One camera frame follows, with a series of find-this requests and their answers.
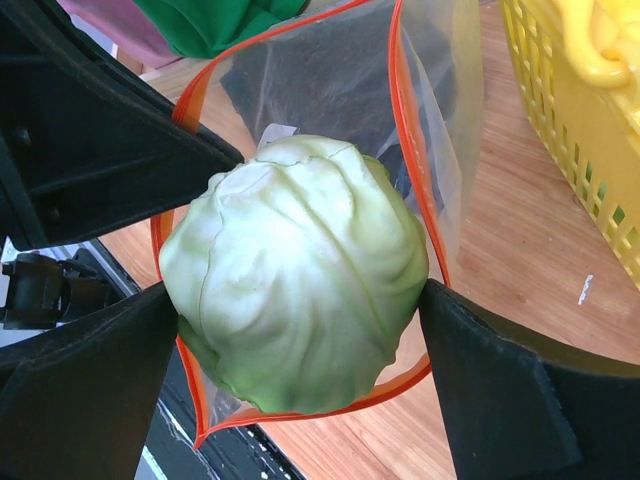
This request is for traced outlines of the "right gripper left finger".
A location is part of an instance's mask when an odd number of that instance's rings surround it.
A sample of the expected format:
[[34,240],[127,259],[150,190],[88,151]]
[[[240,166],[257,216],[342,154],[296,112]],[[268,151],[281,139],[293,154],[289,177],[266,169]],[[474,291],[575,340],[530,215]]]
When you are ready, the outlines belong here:
[[158,283],[2,348],[2,478],[133,478],[176,334]]

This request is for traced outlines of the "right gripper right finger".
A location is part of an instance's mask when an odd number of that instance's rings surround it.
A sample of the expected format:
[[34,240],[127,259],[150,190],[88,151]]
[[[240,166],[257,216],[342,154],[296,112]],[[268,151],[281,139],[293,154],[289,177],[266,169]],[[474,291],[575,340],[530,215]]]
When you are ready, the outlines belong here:
[[636,479],[639,367],[430,279],[419,315],[460,479]]

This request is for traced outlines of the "green cabbage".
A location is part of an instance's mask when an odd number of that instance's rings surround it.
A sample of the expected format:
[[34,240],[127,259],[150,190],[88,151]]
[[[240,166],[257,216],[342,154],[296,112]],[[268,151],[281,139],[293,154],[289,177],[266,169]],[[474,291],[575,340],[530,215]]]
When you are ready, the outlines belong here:
[[310,415],[352,405],[394,363],[429,259],[380,161],[293,135],[212,176],[159,268],[216,385],[267,414]]

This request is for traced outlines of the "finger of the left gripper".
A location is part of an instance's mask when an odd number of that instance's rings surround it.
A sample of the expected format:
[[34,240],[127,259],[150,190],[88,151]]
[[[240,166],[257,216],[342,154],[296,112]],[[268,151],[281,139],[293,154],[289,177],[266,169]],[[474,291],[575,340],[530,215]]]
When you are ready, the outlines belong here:
[[184,205],[242,154],[77,29],[54,1],[1,5],[1,234],[29,250]]

